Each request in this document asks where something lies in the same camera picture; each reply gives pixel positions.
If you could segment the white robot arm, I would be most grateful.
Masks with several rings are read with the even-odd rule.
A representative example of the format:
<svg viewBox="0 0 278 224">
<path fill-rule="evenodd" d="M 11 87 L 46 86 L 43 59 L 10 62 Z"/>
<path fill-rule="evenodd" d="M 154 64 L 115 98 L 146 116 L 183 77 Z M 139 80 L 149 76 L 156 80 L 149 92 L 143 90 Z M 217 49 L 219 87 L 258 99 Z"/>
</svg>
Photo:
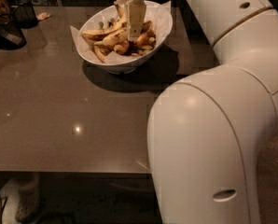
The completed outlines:
<svg viewBox="0 0 278 224">
<path fill-rule="evenodd" d="M 269 0 L 187 0 L 219 65 L 153 105 L 151 174 L 163 224 L 260 224 L 258 151 L 278 128 L 278 12 Z"/>
</svg>

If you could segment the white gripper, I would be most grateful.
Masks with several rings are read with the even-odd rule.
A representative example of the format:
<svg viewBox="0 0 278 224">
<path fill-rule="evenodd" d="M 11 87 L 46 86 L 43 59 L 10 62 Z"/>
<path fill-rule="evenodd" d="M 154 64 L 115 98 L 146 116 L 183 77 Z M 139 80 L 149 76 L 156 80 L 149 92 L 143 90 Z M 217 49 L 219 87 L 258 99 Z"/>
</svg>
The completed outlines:
<svg viewBox="0 0 278 224">
<path fill-rule="evenodd" d="M 146 3 L 144 0 L 116 0 L 120 5 L 125 4 L 127 21 L 127 34 L 129 41 L 135 41 L 141 34 L 146 16 Z"/>
</svg>

